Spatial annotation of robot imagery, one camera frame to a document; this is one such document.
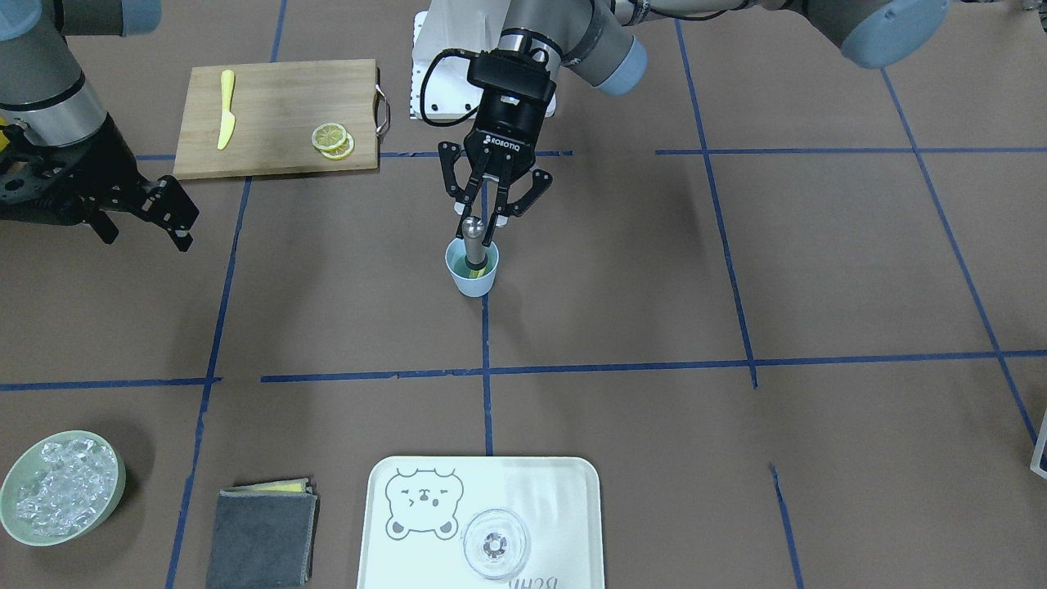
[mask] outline bear drawing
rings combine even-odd
[[[397,471],[385,485],[392,513],[385,533],[393,540],[403,540],[413,531],[431,531],[440,540],[454,538],[454,512],[463,491],[462,479],[453,472],[441,475],[436,470],[415,471],[405,475]]]

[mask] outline yellow knife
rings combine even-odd
[[[218,132],[218,149],[225,149],[232,138],[232,128],[237,126],[237,117],[232,116],[232,87],[237,75],[231,69],[222,72],[222,128]]]

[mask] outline green bowl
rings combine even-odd
[[[98,513],[98,516],[93,522],[80,531],[62,537],[36,536],[32,534],[32,526],[29,522],[21,520],[15,515],[15,504],[18,503],[18,491],[23,484],[32,478],[37,471],[47,470],[47,466],[40,457],[40,450],[44,448],[45,444],[64,443],[74,438],[88,438],[94,440],[95,444],[102,445],[113,451],[113,455],[116,457],[116,485],[113,488],[112,494],[106,500],[105,508]],[[80,430],[54,434],[53,436],[48,436],[40,440],[32,448],[25,451],[25,453],[22,454],[22,457],[15,462],[15,466],[10,468],[10,471],[3,480],[3,486],[0,486],[0,524],[3,524],[3,528],[7,530],[7,534],[9,534],[12,538],[22,544],[27,544],[29,546],[53,546],[55,544],[62,544],[63,542],[68,542],[74,538],[84,536],[85,534],[98,527],[102,522],[106,521],[106,518],[108,518],[110,514],[113,513],[113,509],[116,508],[116,504],[120,502],[120,496],[124,495],[125,483],[127,483],[127,474],[124,471],[124,460],[120,459],[120,455],[116,452],[116,449],[114,449],[111,444],[106,441],[105,438],[97,434]]]

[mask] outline cup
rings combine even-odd
[[[483,297],[494,286],[494,273],[498,269],[498,246],[491,242],[487,248],[487,273],[480,277],[469,277],[469,266],[465,258],[465,241],[455,239],[447,245],[444,253],[447,271],[451,272],[454,285],[466,297]]]

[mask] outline blue tape line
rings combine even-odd
[[[796,551],[796,538],[793,536],[793,522],[788,517],[788,505],[785,504],[785,497],[782,496],[781,481],[778,480],[778,469],[771,465],[771,476],[775,479],[775,495],[778,496],[778,511],[782,515],[782,527],[785,529],[785,542],[788,543],[788,558],[793,563],[793,577],[796,580],[796,589],[803,589],[803,571],[800,570],[800,556]]]
[[[487,182],[481,184],[480,206],[487,219]],[[494,456],[494,414],[491,406],[491,308],[490,294],[484,294],[484,311],[481,318],[481,349],[483,350],[484,375],[484,448],[488,456]]]
[[[636,364],[579,364],[561,366],[519,366],[492,368],[491,375],[564,375],[570,372],[642,372],[647,370],[701,370],[710,368],[748,368],[748,360],[708,362],[652,362]]]
[[[1003,353],[1003,358],[1047,358],[1047,350],[1018,350]]]
[[[698,362],[659,362],[633,364],[582,364],[551,366],[507,366],[490,367],[489,336],[484,335],[484,368],[454,368],[447,370],[415,370],[387,372],[344,372],[331,375],[286,375],[263,377],[262,383],[309,383],[324,381],[371,381],[382,379],[440,379],[445,377],[480,377],[485,372],[497,376],[508,375],[564,375],[573,372],[642,372],[659,370],[709,370],[720,368],[748,368],[775,366],[826,366],[849,364],[893,364],[921,362],[952,362],[971,360],[994,360],[997,354],[984,353],[942,353],[934,355],[885,355],[866,357],[811,357],[788,359],[722,360]],[[1047,358],[1047,350],[1013,350],[1003,353],[1007,358]]]
[[[934,207],[938,210],[938,218],[941,220],[941,226],[945,229],[945,235],[949,237],[949,244],[953,248],[956,260],[960,264],[960,269],[963,271],[963,279],[967,282],[967,289],[971,291],[971,297],[974,299],[975,307],[978,309],[978,315],[981,316],[982,325],[985,327],[985,334],[988,335],[989,343],[993,345],[993,352],[996,354],[997,361],[1000,363],[1000,369],[1003,370],[1003,377],[1007,381],[1007,387],[1010,389],[1010,395],[1013,398],[1015,404],[1018,406],[1018,410],[1022,414],[1022,421],[1025,423],[1025,429],[1029,434],[1029,438],[1035,443],[1035,427],[1032,425],[1032,420],[1029,418],[1029,412],[1025,408],[1022,395],[1018,392],[1018,386],[1015,385],[1015,380],[1010,376],[1010,368],[1007,366],[1007,361],[1003,356],[1003,352],[1000,349],[1000,342],[997,340],[996,333],[993,331],[993,325],[989,323],[988,314],[985,312],[985,307],[982,304],[981,296],[978,294],[978,288],[975,287],[975,280],[971,276],[971,270],[967,268],[967,263],[963,259],[963,253],[960,251],[960,244],[956,240],[956,235],[953,233],[953,227],[949,222],[949,218],[945,216],[945,208],[942,206],[941,199],[938,197],[938,190],[934,187],[934,181],[931,179],[931,172],[928,169],[927,163],[923,161],[923,156],[920,154],[920,150],[916,145],[916,136],[913,134],[912,127],[909,124],[909,118],[906,116],[905,110],[901,108],[901,100],[898,98],[898,93],[894,89],[894,84],[891,83],[891,76],[887,74],[887,69],[882,68],[879,71],[884,76],[884,83],[887,84],[888,91],[891,93],[891,99],[894,101],[894,108],[897,109],[898,116],[901,118],[901,126],[905,128],[906,134],[909,136],[909,142],[912,144],[912,152],[916,156],[916,161],[919,162],[920,172],[923,174],[923,181],[927,182],[927,187],[931,191]]]
[[[444,377],[475,377],[480,368],[452,368],[448,370],[399,370],[384,372],[333,372],[328,375],[270,375],[262,383],[329,383],[337,381],[386,381],[394,379],[441,379]]]
[[[713,155],[790,155],[833,153],[910,153],[910,148],[767,148],[767,149],[711,149]]]
[[[206,413],[207,404],[210,403],[210,385],[204,385],[203,394],[200,395],[200,411],[197,413],[196,434],[193,440],[193,468],[190,471],[190,476],[185,478],[185,485],[182,488],[182,502],[178,509],[178,526],[175,528],[175,542],[171,548],[165,589],[174,589],[175,575],[178,573],[178,560],[182,553],[182,539],[185,536],[185,520],[190,514],[190,499],[193,497],[196,469],[200,460],[200,444],[203,441],[203,416]]]
[[[0,392],[70,391],[84,389],[131,389],[149,387],[188,387],[216,383],[221,379],[144,379],[140,381],[73,381],[66,383],[10,383],[0,385]]]
[[[741,292],[738,289],[738,276],[734,271],[734,260],[731,256],[731,244],[727,237],[727,225],[723,222],[723,210],[720,208],[719,190],[716,188],[716,176],[713,173],[713,161],[709,155],[709,142],[706,140],[706,127],[701,122],[701,109],[698,107],[698,94],[694,89],[694,77],[691,75],[691,62],[687,56],[687,45],[684,43],[684,29],[680,26],[680,21],[674,21],[676,25],[676,39],[680,42],[680,55],[684,60],[684,74],[687,76],[687,86],[691,92],[691,106],[694,109],[694,122],[698,128],[698,140],[701,142],[701,155],[706,161],[706,175],[709,177],[709,189],[713,197],[713,208],[716,210],[716,226],[719,228],[720,242],[723,246],[723,259],[727,263],[727,272],[731,278],[731,290],[734,292],[734,307],[738,314],[738,327],[741,330],[741,342],[745,347],[745,359],[749,361],[749,372],[753,379],[753,388],[759,388],[759,381],[756,377],[756,364],[753,362],[753,344],[749,338],[749,326],[745,322],[745,310],[741,304]]]
[[[1047,146],[916,148],[920,153],[1047,153]],[[912,153],[913,148],[755,148],[710,149],[712,155],[779,155],[826,153]],[[700,155],[700,149],[659,149],[654,155]]]
[[[207,378],[215,377],[215,368],[218,365],[218,350],[222,346],[222,332],[225,329],[225,314],[229,308],[229,292],[232,289],[232,274],[237,269],[237,249],[240,246],[240,231],[244,227],[244,212],[247,210],[247,200],[251,192],[252,178],[248,176],[244,180],[244,189],[240,196],[240,209],[237,212],[237,226],[232,233],[232,246],[229,249],[229,262],[225,269],[225,284],[222,287],[222,302],[218,309],[218,319],[215,322],[215,338],[211,341],[210,359],[207,361]],[[200,395],[200,410],[197,413],[196,437],[193,441],[193,467],[190,476],[185,479],[185,486],[182,490],[182,503],[178,512],[178,527],[175,529],[175,542],[171,548],[171,563],[168,565],[168,582],[165,589],[173,589],[175,586],[175,575],[178,573],[178,559],[182,551],[182,538],[185,535],[185,519],[190,513],[190,500],[193,497],[193,484],[196,481],[197,465],[200,459],[200,445],[203,441],[203,417],[207,413],[210,405],[210,384],[204,385]]]
[[[484,294],[484,446],[488,456],[494,456],[494,416],[491,408],[491,329],[490,294]]]
[[[138,161],[174,161],[175,154],[173,153],[153,153],[147,155],[136,155],[135,159]]]
[[[284,38],[284,17],[287,15],[287,0],[280,3],[280,16],[276,17],[276,33],[272,38],[272,52],[269,53],[269,63],[275,63],[280,56],[280,42]]]
[[[907,362],[946,362],[956,360],[992,360],[996,353],[951,353],[941,355],[894,355],[882,357],[825,357],[756,360],[757,366],[821,366],[836,364],[884,364]]]
[[[1047,146],[917,148],[920,153],[1047,153]]]

